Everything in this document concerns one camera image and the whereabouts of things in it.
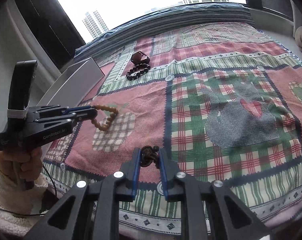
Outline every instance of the bead bracelet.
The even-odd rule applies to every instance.
[[[115,107],[104,106],[104,105],[94,105],[93,106],[96,110],[108,111],[110,112],[110,117],[107,118],[106,124],[101,125],[97,122],[96,119],[92,119],[91,123],[98,128],[100,131],[107,131],[111,125],[111,122],[115,119],[116,115],[118,114],[118,110]]]
[[[147,73],[150,68],[151,68],[151,66],[149,64],[146,64],[146,63],[136,65],[132,69],[129,70],[126,77],[127,77],[128,80],[135,80],[139,76],[142,76],[143,74]],[[142,69],[142,70],[137,72],[135,75],[131,75],[133,72],[136,72],[139,69]]]

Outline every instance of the human hand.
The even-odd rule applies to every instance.
[[[16,182],[13,161],[21,163],[19,176],[26,181],[36,180],[42,170],[41,147],[26,152],[20,147],[0,151],[0,171]]]

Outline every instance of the dark bead bracelet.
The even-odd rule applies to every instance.
[[[129,70],[126,77],[127,77],[128,80],[135,80],[138,77],[142,76],[143,74],[147,73],[150,68],[151,68],[151,66],[149,64],[146,64],[146,63],[136,65],[132,69]],[[142,70],[137,72],[135,75],[131,75],[139,69],[142,69]]]

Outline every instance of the white strap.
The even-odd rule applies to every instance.
[[[15,118],[15,119],[25,119],[27,116],[27,112],[29,109],[29,103],[28,106],[24,110],[7,110],[7,117],[8,118]]]

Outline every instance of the bed sheet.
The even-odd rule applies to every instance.
[[[128,81],[139,50],[151,69]],[[107,132],[85,121],[52,144],[44,164],[61,193],[118,171],[135,147],[157,145],[198,180],[224,181],[268,226],[302,214],[302,63],[283,46],[247,23],[209,23],[95,61],[105,77],[80,106],[119,114]],[[97,120],[107,117],[99,111]],[[153,164],[141,168],[138,188],[133,203],[120,203],[120,222],[180,234],[180,203],[165,201]]]

